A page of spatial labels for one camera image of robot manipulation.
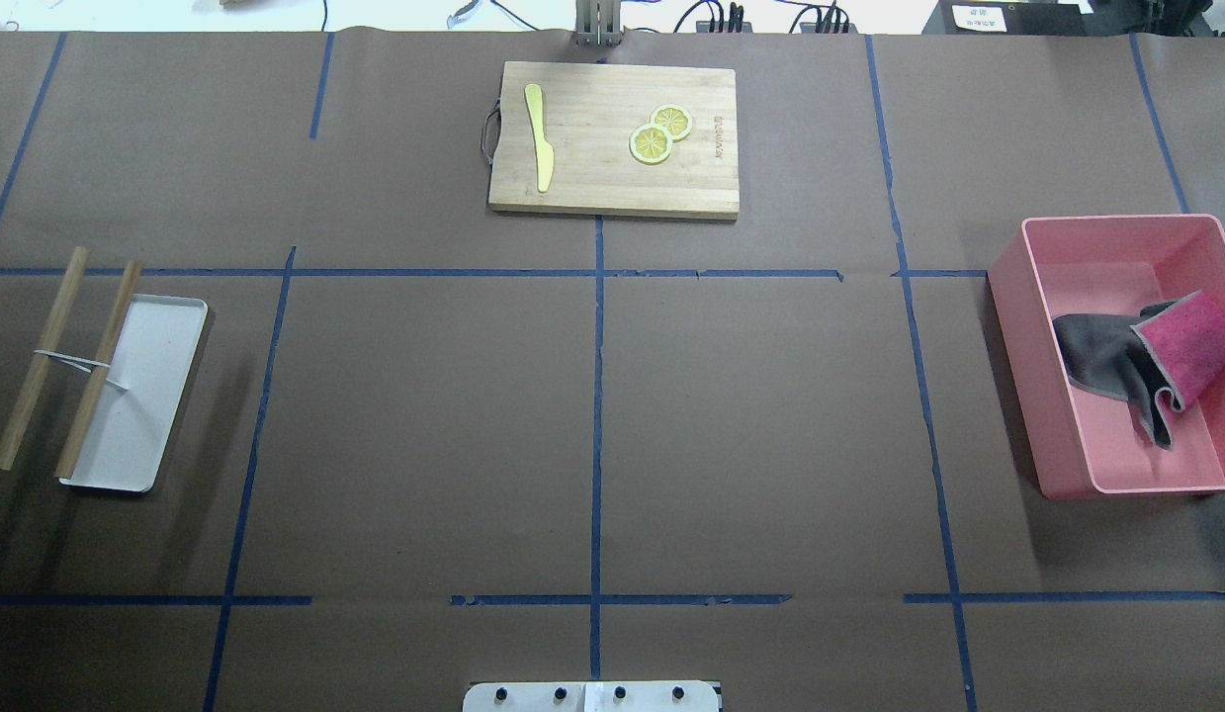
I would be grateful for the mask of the pink and grey cloth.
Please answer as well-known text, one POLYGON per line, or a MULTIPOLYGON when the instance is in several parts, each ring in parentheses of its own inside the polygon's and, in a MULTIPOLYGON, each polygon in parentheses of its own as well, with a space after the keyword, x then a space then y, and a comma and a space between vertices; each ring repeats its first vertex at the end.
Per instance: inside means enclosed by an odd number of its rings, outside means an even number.
POLYGON ((1128 402, 1155 446, 1174 450, 1174 420, 1225 370, 1225 310, 1203 290, 1136 315, 1054 317, 1061 362, 1082 391, 1128 402))

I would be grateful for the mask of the yellow plastic knife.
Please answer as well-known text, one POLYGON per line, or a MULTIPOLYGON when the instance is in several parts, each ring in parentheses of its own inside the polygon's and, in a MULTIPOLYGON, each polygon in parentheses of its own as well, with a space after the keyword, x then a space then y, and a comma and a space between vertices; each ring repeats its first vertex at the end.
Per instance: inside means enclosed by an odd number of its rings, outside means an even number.
POLYGON ((523 86, 537 162, 537 191, 549 192, 555 172, 555 151, 546 136, 545 96, 541 85, 523 86))

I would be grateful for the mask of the lemon slice lower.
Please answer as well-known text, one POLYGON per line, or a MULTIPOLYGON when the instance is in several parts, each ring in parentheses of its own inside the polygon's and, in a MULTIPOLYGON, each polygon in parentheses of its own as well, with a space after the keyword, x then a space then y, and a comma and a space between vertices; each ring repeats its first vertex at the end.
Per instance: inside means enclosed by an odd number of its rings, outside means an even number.
POLYGON ((635 127, 627 143, 632 158, 643 165, 660 165, 671 157, 674 138, 666 127, 648 123, 635 127))

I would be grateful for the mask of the lemon slice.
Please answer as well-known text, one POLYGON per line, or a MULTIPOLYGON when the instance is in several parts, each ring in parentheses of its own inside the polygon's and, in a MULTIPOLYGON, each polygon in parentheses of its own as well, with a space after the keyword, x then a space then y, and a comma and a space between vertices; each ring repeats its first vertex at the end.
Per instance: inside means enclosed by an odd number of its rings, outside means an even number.
POLYGON ((660 165, 671 157, 674 138, 666 127, 648 123, 635 127, 627 143, 632 158, 643 165, 660 165))
POLYGON ((666 131, 674 141, 688 138, 695 127, 692 113, 677 104, 663 104, 653 109, 650 123, 666 131))

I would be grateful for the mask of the bamboo cutting board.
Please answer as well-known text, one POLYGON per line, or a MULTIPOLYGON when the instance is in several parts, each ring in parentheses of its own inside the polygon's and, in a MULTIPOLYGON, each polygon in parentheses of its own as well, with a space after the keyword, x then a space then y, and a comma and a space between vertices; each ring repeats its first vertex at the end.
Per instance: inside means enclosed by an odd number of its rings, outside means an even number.
POLYGON ((733 222, 742 211, 733 69, 510 60, 497 108, 491 210, 715 222, 733 222), (555 151, 546 194, 537 191, 526 85, 541 85, 545 96, 555 151), (687 108, 695 127, 674 142, 666 162, 643 165, 631 157, 628 136, 663 104, 687 108))

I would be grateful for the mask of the lemon slice upper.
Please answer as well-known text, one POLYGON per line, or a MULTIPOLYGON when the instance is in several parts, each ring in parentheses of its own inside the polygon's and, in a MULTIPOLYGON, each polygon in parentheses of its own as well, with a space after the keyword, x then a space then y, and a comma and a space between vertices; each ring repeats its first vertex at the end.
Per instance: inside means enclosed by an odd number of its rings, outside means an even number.
POLYGON ((695 127, 692 113, 677 104, 663 104, 653 109, 650 123, 666 131, 674 141, 688 138, 695 127))

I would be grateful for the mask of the pink plastic bin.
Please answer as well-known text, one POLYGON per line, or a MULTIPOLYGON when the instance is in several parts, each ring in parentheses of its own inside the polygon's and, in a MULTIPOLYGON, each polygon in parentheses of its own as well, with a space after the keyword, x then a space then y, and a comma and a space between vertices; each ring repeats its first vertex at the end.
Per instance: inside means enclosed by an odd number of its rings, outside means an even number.
POLYGON ((1196 292, 1225 312, 1225 229, 1210 214, 1033 218, 989 267, 1038 487, 1050 499, 1225 491, 1225 369, 1174 414, 1174 447, 1136 404, 1069 380, 1055 317, 1136 316, 1196 292))

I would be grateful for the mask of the white towel rack stand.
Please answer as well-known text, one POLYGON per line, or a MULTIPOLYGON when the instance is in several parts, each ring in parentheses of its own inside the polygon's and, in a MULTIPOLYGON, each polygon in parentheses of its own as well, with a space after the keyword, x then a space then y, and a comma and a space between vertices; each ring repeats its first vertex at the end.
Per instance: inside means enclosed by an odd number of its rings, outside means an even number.
POLYGON ((29 368, 2 426, 0 471, 16 463, 48 370, 61 364, 82 373, 86 384, 54 477, 88 490, 149 491, 163 468, 167 447, 192 382, 209 324, 209 304, 196 298, 151 297, 137 292, 142 266, 123 270, 100 344, 91 359, 59 348, 78 297, 89 249, 69 259, 29 368))

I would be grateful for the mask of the aluminium frame post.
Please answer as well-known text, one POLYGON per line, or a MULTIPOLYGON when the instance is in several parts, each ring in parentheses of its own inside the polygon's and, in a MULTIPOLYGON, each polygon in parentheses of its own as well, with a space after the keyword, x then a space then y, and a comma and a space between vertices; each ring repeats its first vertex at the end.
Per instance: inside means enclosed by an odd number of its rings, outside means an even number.
POLYGON ((624 40, 621 0, 576 0, 575 45, 617 47, 624 40))

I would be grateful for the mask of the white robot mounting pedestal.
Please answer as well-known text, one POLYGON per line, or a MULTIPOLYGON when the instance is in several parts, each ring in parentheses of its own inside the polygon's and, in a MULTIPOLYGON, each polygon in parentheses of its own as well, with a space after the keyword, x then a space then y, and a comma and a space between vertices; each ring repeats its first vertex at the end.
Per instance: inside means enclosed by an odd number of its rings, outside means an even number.
POLYGON ((572 680, 477 683, 463 711, 722 711, 719 683, 682 680, 572 680))

